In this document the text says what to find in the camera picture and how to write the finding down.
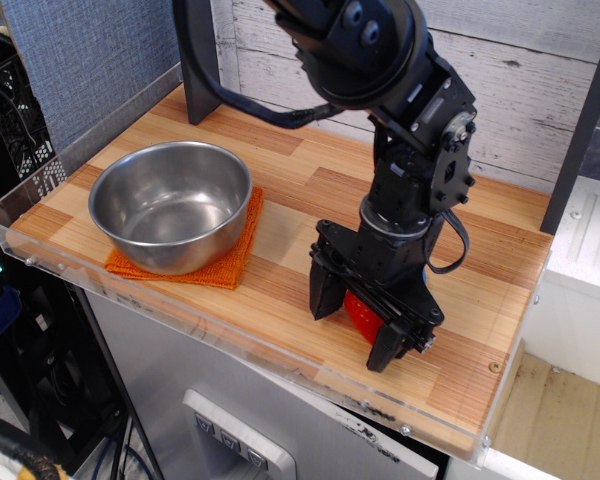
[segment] bowl rim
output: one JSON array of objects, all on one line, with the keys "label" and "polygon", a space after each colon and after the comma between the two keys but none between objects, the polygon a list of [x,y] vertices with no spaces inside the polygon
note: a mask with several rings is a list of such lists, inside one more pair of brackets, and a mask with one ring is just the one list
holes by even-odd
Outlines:
[{"label": "bowl rim", "polygon": [[[191,238],[187,238],[184,240],[176,240],[173,242],[159,242],[159,243],[157,243],[157,242],[139,242],[139,241],[135,241],[135,240],[130,240],[125,237],[121,237],[120,235],[116,235],[115,233],[111,232],[94,215],[95,197],[96,197],[96,194],[94,192],[96,192],[98,190],[97,187],[99,187],[102,183],[104,183],[106,178],[109,175],[111,175],[111,172],[114,170],[115,166],[117,166],[121,163],[124,163],[129,158],[131,158],[135,155],[138,155],[139,153],[148,153],[153,150],[161,150],[161,149],[169,148],[172,146],[204,147],[204,148],[209,148],[211,150],[219,151],[219,152],[231,157],[232,160],[234,160],[242,168],[242,170],[244,171],[244,173],[246,174],[246,177],[247,177],[247,195],[245,196],[245,198],[242,201],[242,203],[240,204],[240,206],[236,209],[235,212],[233,212],[222,223],[215,226],[211,230],[208,230],[204,233],[201,233],[200,235],[197,235],[197,236],[191,237]],[[246,208],[248,208],[249,202],[251,201],[252,193],[253,193],[253,177],[251,176],[251,171],[249,170],[249,167],[244,162],[244,160],[242,160],[240,157],[238,157],[235,153],[227,150],[224,147],[215,145],[213,143],[200,142],[200,141],[196,141],[196,140],[180,140],[180,141],[172,141],[172,142],[155,143],[153,145],[149,145],[147,147],[143,147],[143,148],[140,148],[133,152],[130,152],[130,153],[126,154],[125,156],[119,158],[115,162],[113,162],[98,176],[96,181],[93,183],[91,190],[89,191],[88,207],[89,207],[89,215],[91,216],[93,223],[95,223],[96,226],[100,230],[102,230],[105,234],[107,234],[109,237],[113,238],[114,240],[117,240],[124,244],[137,246],[137,247],[177,247],[180,245],[186,245],[193,241],[201,240],[206,237],[209,237],[209,236],[213,235],[214,233],[218,232],[219,230],[221,230],[222,228],[224,228],[227,224],[231,223],[234,219],[236,219],[238,216],[240,216]]]}]

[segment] red object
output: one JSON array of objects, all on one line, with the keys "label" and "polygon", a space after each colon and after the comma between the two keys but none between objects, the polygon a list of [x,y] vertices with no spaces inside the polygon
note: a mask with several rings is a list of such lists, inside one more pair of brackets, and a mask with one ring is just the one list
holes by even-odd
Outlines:
[{"label": "red object", "polygon": [[378,330],[384,324],[382,318],[351,291],[347,291],[344,297],[344,308],[360,333],[373,345],[378,336]]}]

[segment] wooden tabletop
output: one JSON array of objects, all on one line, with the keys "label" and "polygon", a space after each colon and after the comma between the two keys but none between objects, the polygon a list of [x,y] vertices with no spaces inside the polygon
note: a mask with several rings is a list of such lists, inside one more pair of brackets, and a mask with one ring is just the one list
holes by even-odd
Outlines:
[{"label": "wooden tabletop", "polygon": [[[112,246],[89,216],[91,185],[125,154],[173,140],[227,148],[264,189],[253,251],[234,291],[119,281],[102,269]],[[478,177],[471,201],[455,209],[471,236],[466,263],[449,275],[428,275],[446,317],[433,348],[410,352],[378,374],[366,369],[371,346],[344,311],[316,322],[308,307],[315,225],[325,218],[357,230],[372,170],[371,145],[311,128],[281,130],[224,107],[194,127],[180,87],[11,230],[18,232],[16,250],[35,252],[38,263],[62,263],[61,273],[75,283],[156,318],[175,318],[178,328],[203,341],[213,338],[220,348],[394,428],[409,425],[417,438],[470,458],[477,447],[471,437],[484,435],[503,376],[494,364],[506,365],[512,353],[548,254],[552,237],[538,230],[548,198]],[[445,227],[434,261],[450,263],[461,251]]]}]

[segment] white wooden wall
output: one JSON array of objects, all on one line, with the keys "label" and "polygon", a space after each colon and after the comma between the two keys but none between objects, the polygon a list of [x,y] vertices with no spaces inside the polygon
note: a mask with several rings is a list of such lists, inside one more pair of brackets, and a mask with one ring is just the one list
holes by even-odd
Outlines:
[{"label": "white wooden wall", "polygon": [[[262,0],[211,3],[223,84],[278,109],[324,103]],[[473,169],[550,193],[600,57],[600,0],[419,4],[436,50],[477,97]],[[318,126],[372,142],[364,112]]]}]

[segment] screw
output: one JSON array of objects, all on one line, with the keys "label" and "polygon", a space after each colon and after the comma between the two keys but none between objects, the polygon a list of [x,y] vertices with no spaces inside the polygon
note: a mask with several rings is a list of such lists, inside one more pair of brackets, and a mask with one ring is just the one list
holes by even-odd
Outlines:
[{"label": "screw", "polygon": [[362,5],[360,2],[351,2],[347,5],[347,8],[344,9],[344,13],[342,14],[342,26],[347,30],[355,27],[362,20]]},{"label": "screw", "polygon": [[370,47],[378,41],[380,37],[380,27],[375,20],[369,20],[360,34],[360,45]]},{"label": "screw", "polygon": [[489,364],[489,370],[493,373],[500,373],[502,371],[502,364],[499,362],[491,362]]}]

